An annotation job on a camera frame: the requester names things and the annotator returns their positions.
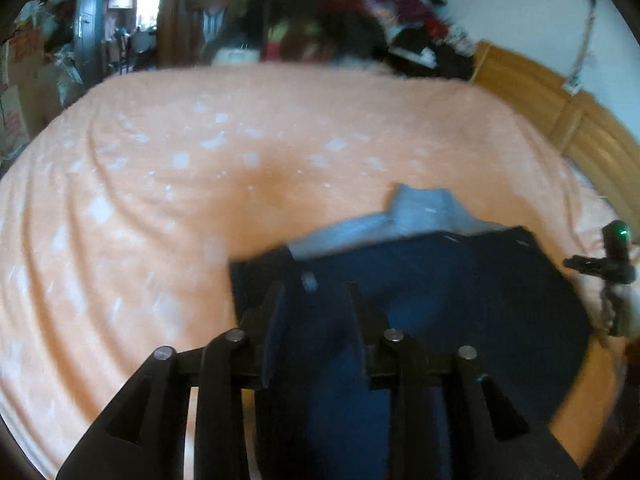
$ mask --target pile of clothes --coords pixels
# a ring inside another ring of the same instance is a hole
[[[409,76],[468,80],[474,46],[443,19],[445,0],[236,0],[202,53],[258,50],[262,60],[385,62]]]

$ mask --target bed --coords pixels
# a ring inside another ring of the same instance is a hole
[[[143,73],[51,123],[0,181],[0,414],[28,459],[53,478],[153,348],[231,328],[230,258],[380,211],[398,183],[526,226],[558,267],[602,253],[614,209],[637,233],[630,134],[530,60],[483,43],[476,65],[472,85],[268,64]],[[597,283],[579,285],[597,325]],[[578,464],[625,345],[592,338],[551,423]]]

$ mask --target light blue fabric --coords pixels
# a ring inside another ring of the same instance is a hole
[[[472,216],[448,189],[414,189],[402,184],[388,212],[347,220],[316,231],[290,242],[289,250],[296,260],[308,260],[436,231],[475,235],[503,229],[501,224]]]

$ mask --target bedsheet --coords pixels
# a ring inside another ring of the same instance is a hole
[[[234,325],[230,258],[384,210],[400,183],[526,226],[557,266],[602,254],[614,218],[526,120],[460,82],[264,64],[92,89],[0,181],[10,431],[53,478],[154,348]]]

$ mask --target door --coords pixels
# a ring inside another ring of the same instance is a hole
[[[87,89],[102,81],[104,0],[78,0],[76,7],[76,67]]]

